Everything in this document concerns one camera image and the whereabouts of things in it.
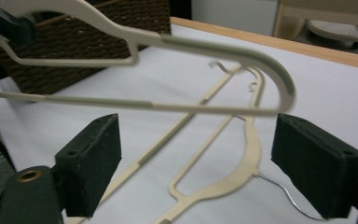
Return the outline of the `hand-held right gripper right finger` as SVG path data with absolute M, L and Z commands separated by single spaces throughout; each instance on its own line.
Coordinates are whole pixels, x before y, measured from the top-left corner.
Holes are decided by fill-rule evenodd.
M 295 116 L 277 117 L 271 160 L 324 218 L 358 209 L 358 149 Z

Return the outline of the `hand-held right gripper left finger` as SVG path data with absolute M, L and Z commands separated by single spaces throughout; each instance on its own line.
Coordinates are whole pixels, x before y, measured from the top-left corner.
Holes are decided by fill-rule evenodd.
M 92 217 L 121 161 L 118 114 L 93 120 L 55 155 L 62 208 Z

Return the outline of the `beige plastic clothes hanger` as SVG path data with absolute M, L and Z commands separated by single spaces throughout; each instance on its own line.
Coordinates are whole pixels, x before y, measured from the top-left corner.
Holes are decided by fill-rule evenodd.
M 119 25 L 108 19 L 101 11 L 85 0 L 17 0 L 17 2 L 19 5 L 15 8 L 10 8 L 8 5 L 4 4 L 0 5 L 0 8 L 15 18 L 26 18 L 27 20 L 29 20 L 28 16 L 30 14 L 45 11 L 73 16 L 107 35 L 124 40 L 131 55 L 128 59 L 23 59 L 16 55 L 11 46 L 8 44 L 10 40 L 0 35 L 0 49 L 3 49 L 9 58 L 11 58 L 14 62 L 22 65 L 90 68 L 105 68 L 114 65 L 135 65 L 139 61 L 138 47 L 140 45 L 147 47 L 159 47 L 162 49 L 180 50 L 198 55 L 232 60 L 243 66 L 261 64 L 275 65 L 279 63 L 267 54 L 255 49 L 223 45 L 216 42 L 185 38 L 175 35 L 160 35 L 156 32 Z M 5 91 L 0 91 L 0 98 L 53 104 L 121 107 L 170 112 L 190 112 L 195 109 L 195 105 L 27 94 Z M 230 110 L 235 112 L 244 112 L 247 108 L 248 107 L 206 105 L 206 109 L 202 113 L 226 115 Z
M 149 149 L 147 149 L 138 159 L 132 162 L 123 172 L 121 172 L 113 181 L 107 185 L 99 204 L 104 204 L 118 189 L 120 189 L 136 172 L 145 166 L 154 156 L 158 154 L 166 144 L 169 143 L 198 113 L 206 109 L 208 102 L 226 85 L 230 79 L 243 70 L 248 71 L 255 77 L 255 81 L 249 85 L 250 92 L 253 94 L 249 107 L 244 112 L 235 112 L 230 110 L 221 124 L 205 140 L 203 145 L 187 161 L 185 166 L 179 171 L 168 186 L 168 192 L 175 199 L 175 205 L 166 213 L 161 215 L 154 224 L 172 224 L 192 205 L 216 198 L 227 196 L 236 190 L 245 186 L 249 180 L 254 177 L 260 177 L 269 183 L 285 189 L 285 187 L 261 174 L 259 172 L 259 163 L 261 160 L 261 144 L 259 136 L 255 130 L 255 117 L 264 115 L 276 115 L 284 112 L 293 105 L 296 98 L 296 88 L 294 81 L 289 73 L 278 63 L 261 64 L 253 66 L 243 66 L 236 64 L 227 69 L 220 62 L 211 62 L 211 67 L 217 66 L 224 75 L 220 78 L 195 105 L 193 111 L 185 113 L 173 126 L 166 131 Z M 277 86 L 280 94 L 280 105 L 276 109 L 261 109 L 259 107 L 265 88 L 265 77 L 269 77 Z M 198 189 L 189 195 L 183 194 L 177 189 L 177 184 L 185 177 L 189 170 L 197 163 L 203 153 L 210 147 L 218 135 L 224 131 L 227 125 L 233 119 L 240 119 L 244 122 L 246 149 L 239 164 L 235 169 L 226 175 L 223 179 L 212 183 L 206 187 Z

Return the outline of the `brown woven basket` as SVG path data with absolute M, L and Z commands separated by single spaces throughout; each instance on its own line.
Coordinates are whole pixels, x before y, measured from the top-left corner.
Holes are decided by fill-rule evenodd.
M 86 0 L 108 19 L 124 26 L 168 34 L 171 31 L 168 0 Z M 72 16 L 35 13 L 36 41 L 9 45 L 21 58 L 126 59 L 124 40 L 107 35 Z M 27 66 L 14 62 L 0 49 L 0 77 L 11 77 L 20 91 L 52 94 L 89 77 L 97 68 Z

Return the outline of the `office chair base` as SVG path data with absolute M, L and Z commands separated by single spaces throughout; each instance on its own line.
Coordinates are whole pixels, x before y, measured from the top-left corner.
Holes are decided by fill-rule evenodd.
M 352 49 L 358 49 L 358 29 L 355 25 L 309 20 L 308 30 L 309 36 L 319 41 L 351 43 Z

